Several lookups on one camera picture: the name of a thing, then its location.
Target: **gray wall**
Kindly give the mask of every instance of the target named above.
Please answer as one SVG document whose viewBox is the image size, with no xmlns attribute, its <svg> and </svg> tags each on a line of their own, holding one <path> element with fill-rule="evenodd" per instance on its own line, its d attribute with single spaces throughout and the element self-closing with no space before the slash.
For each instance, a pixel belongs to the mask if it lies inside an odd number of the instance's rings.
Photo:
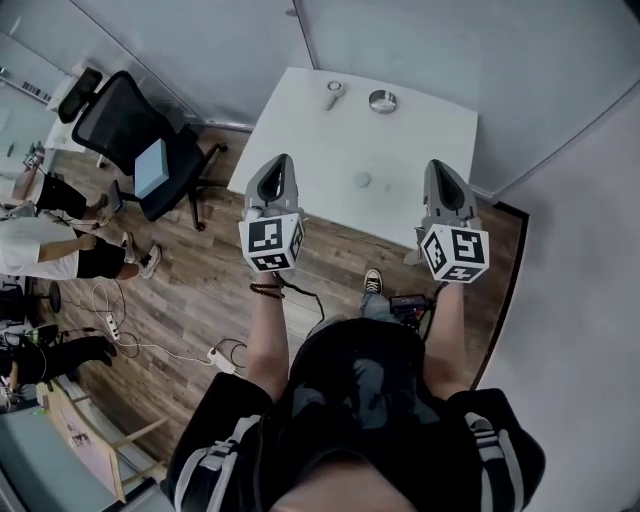
<svg viewBox="0 0 640 512">
<path fill-rule="evenodd" d="M 639 92 L 505 198 L 530 230 L 481 385 L 506 392 L 546 451 L 531 512 L 616 511 L 640 494 Z"/>
<path fill-rule="evenodd" d="M 0 84 L 0 116 L 3 119 L 6 116 L 0 129 L 0 173 L 17 175 L 24 170 L 22 161 L 31 144 L 38 141 L 44 144 L 56 114 L 47 110 L 44 103 L 10 85 Z M 7 158 L 11 144 L 13 153 Z"/>
<path fill-rule="evenodd" d="M 548 157 L 640 79 L 640 25 L 623 0 L 298 3 L 321 69 L 411 87 L 480 114 L 471 183 L 485 195 Z"/>
<path fill-rule="evenodd" d="M 291 0 L 74 2 L 209 121 L 255 125 L 285 69 L 311 64 Z"/>
<path fill-rule="evenodd" d="M 67 74 L 82 61 L 107 74 L 129 71 L 143 94 L 163 113 L 171 113 L 176 119 L 180 113 L 186 119 L 200 120 L 166 84 L 70 0 L 2 0 L 0 32 Z"/>
</svg>

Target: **white desk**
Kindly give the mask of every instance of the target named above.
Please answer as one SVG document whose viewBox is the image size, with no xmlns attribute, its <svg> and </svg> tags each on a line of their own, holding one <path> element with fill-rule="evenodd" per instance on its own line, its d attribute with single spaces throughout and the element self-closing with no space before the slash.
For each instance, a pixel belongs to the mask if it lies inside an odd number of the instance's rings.
<svg viewBox="0 0 640 512">
<path fill-rule="evenodd" d="M 329 111 L 327 82 L 346 84 Z M 369 94 L 393 92 L 395 112 L 380 115 Z M 437 158 L 469 180 L 478 115 L 428 94 L 377 80 L 289 68 L 271 95 L 235 169 L 229 190 L 247 183 L 280 153 L 293 159 L 299 206 L 310 215 L 414 249 L 425 214 L 424 170 Z M 368 172 L 366 188 L 354 175 Z"/>
</svg>

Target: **wooden floor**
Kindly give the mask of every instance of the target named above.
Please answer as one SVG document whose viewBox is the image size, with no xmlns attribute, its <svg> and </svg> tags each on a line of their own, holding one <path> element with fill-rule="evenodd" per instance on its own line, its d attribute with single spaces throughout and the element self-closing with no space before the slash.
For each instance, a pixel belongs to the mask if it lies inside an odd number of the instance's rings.
<svg viewBox="0 0 640 512">
<path fill-rule="evenodd" d="M 248 135 L 212 130 L 201 137 L 203 147 L 226 141 L 230 150 L 219 155 L 209 168 L 210 178 L 228 182 Z M 96 199 L 117 177 L 124 190 L 130 180 L 117 169 L 100 170 L 93 155 L 62 153 L 54 165 L 68 183 Z M 223 189 L 203 193 L 202 217 L 207 229 L 191 226 L 189 205 L 179 207 L 150 223 L 136 205 L 129 205 L 106 229 L 108 239 L 119 240 L 122 230 L 131 231 L 136 243 L 148 249 L 161 244 L 163 260 L 153 279 L 134 279 L 122 284 L 126 319 L 121 329 L 137 336 L 142 344 L 156 343 L 186 356 L 204 358 L 223 338 L 247 341 L 252 293 L 252 272 L 240 250 L 237 222 L 242 198 Z M 467 380 L 471 383 L 487 352 L 511 277 L 521 221 L 491 207 L 482 207 L 484 229 L 491 237 L 491 268 L 466 292 L 466 342 L 469 353 Z M 385 295 L 424 293 L 430 296 L 434 282 L 425 268 L 402 265 L 406 249 L 372 236 L 311 218 L 298 267 L 291 281 L 318 293 L 327 315 L 357 315 L 362 279 L 368 268 L 382 271 Z M 116 317 L 123 308 L 116 284 L 104 279 L 61 283 L 63 298 L 81 305 L 63 305 L 56 321 L 64 329 L 83 326 L 103 328 L 92 310 L 92 289 L 103 283 Z M 293 291 L 284 300 L 291 356 L 318 321 L 317 305 Z M 96 290 L 98 309 L 105 306 Z M 123 336 L 129 342 L 130 336 Z M 228 354 L 231 345 L 223 345 Z M 240 362 L 242 349 L 234 355 Z M 87 363 L 80 371 L 81 383 L 98 406 L 124 432 L 132 432 L 161 416 L 170 421 L 145 437 L 141 445 L 154 457 L 167 460 L 186 423 L 214 375 L 200 364 L 169 357 L 155 348 L 143 347 L 135 359 L 120 355 L 112 368 Z"/>
</svg>

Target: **sneaker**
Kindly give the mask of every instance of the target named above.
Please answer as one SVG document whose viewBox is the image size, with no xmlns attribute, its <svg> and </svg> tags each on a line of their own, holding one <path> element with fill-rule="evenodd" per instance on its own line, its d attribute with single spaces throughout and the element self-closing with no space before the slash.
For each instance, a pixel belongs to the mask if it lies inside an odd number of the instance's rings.
<svg viewBox="0 0 640 512">
<path fill-rule="evenodd" d="M 364 293 L 382 293 L 382 274 L 375 268 L 372 268 L 364 276 Z"/>
<path fill-rule="evenodd" d="M 122 233 L 122 242 L 120 242 L 120 247 L 124 249 L 125 263 L 135 263 L 136 253 L 133 250 L 133 237 L 128 231 Z"/>
<path fill-rule="evenodd" d="M 158 266 L 158 263 L 160 263 L 161 259 L 162 259 L 162 251 L 160 250 L 160 246 L 154 245 L 149 251 L 149 254 L 147 254 L 146 256 L 143 256 L 140 259 L 140 265 L 142 266 L 142 270 L 138 275 L 142 279 L 151 279 L 151 276 L 153 275 L 153 272 Z"/>
</svg>

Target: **leg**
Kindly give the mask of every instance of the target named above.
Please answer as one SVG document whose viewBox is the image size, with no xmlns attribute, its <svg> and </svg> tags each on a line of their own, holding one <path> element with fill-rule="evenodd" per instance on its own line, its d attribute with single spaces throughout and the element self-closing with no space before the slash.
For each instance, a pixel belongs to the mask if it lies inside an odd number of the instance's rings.
<svg viewBox="0 0 640 512">
<path fill-rule="evenodd" d="M 62 180 L 45 176 L 36 206 L 42 210 L 63 210 L 74 219 L 96 220 L 106 201 L 103 194 L 96 204 L 87 208 L 87 198 L 75 188 Z"/>
<path fill-rule="evenodd" d="M 140 273 L 140 268 L 135 263 L 125 263 L 122 265 L 122 270 L 116 276 L 118 281 L 126 281 L 132 277 L 136 277 Z"/>
<path fill-rule="evenodd" d="M 382 276 L 375 269 L 369 270 L 364 278 L 364 297 L 360 311 L 364 318 L 394 324 L 402 323 L 391 314 L 389 300 L 382 296 Z"/>
<path fill-rule="evenodd" d="M 434 396 L 447 400 L 454 393 L 468 389 L 464 383 L 465 365 L 464 288 L 453 283 L 438 295 L 425 347 L 425 384 Z"/>
<path fill-rule="evenodd" d="M 191 220 L 193 221 L 193 228 L 196 231 L 204 231 L 204 222 L 200 222 L 198 218 L 198 196 L 196 189 L 189 190 L 189 206 L 191 206 Z"/>
<path fill-rule="evenodd" d="M 103 336 L 88 336 L 43 349 L 47 369 L 42 380 L 50 380 L 75 370 L 87 361 L 102 361 L 111 366 L 115 347 Z"/>
<path fill-rule="evenodd" d="M 162 258 L 160 247 L 154 245 L 149 254 L 140 258 L 138 263 L 125 263 L 126 251 L 122 247 L 108 244 L 98 238 L 91 251 L 80 251 L 78 274 L 81 279 L 106 277 L 107 279 L 131 279 L 139 275 L 150 279 Z"/>
</svg>

